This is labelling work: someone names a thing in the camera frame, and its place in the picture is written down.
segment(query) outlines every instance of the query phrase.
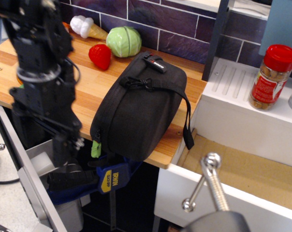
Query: spice jar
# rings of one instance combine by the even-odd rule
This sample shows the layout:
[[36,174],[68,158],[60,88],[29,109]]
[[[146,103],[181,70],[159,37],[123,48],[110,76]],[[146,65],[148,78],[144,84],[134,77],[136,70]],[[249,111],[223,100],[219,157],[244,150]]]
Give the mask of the spice jar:
[[250,105],[269,110],[278,100],[291,71],[292,48],[281,44],[269,46],[250,93]]

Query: red lid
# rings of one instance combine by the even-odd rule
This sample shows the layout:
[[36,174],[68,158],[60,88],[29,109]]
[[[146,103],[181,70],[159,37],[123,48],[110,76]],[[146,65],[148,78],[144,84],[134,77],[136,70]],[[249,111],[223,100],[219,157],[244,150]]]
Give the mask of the red lid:
[[292,70],[292,48],[274,44],[268,47],[264,64],[277,72],[288,72]]

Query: bag handle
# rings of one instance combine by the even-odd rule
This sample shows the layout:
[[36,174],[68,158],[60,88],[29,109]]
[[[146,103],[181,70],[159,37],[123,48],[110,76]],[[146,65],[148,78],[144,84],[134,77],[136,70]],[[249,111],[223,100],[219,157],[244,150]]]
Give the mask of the bag handle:
[[194,146],[194,140],[190,131],[190,118],[191,118],[190,101],[188,100],[185,91],[183,91],[178,85],[174,84],[173,82],[162,81],[159,79],[152,80],[151,78],[149,78],[147,80],[140,80],[140,79],[137,79],[134,77],[128,77],[128,76],[124,76],[120,80],[120,84],[126,88],[145,87],[149,91],[153,91],[156,89],[171,90],[177,93],[183,99],[185,99],[186,105],[187,105],[187,113],[186,113],[185,125],[183,128],[183,136],[184,136],[184,141],[188,150],[190,150]]

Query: zipper pull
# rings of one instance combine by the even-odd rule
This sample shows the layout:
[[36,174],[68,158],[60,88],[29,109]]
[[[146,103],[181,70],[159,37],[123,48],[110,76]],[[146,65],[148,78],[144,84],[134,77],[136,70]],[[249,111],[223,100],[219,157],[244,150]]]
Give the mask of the zipper pull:
[[92,142],[92,147],[91,147],[91,157],[93,158],[99,158],[101,156],[101,135],[100,135],[100,130],[97,130],[95,139]]
[[166,67],[162,63],[160,63],[158,60],[152,59],[151,58],[152,56],[153,56],[153,54],[150,53],[149,55],[144,56],[143,60],[145,60],[146,63],[149,64],[156,71],[158,71],[160,73],[165,73]]
[[91,157],[99,158],[101,156],[101,147],[102,147],[101,143],[98,143],[97,141],[93,140],[91,148]]

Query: cardboard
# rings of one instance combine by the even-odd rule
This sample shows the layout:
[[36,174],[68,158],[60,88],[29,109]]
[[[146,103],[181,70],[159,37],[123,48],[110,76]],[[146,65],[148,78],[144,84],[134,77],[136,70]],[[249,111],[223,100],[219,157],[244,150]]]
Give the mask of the cardboard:
[[292,210],[291,166],[215,143],[200,135],[194,142],[190,151],[184,151],[178,166],[202,174],[201,158],[208,152],[216,152],[222,158],[218,170],[222,183]]

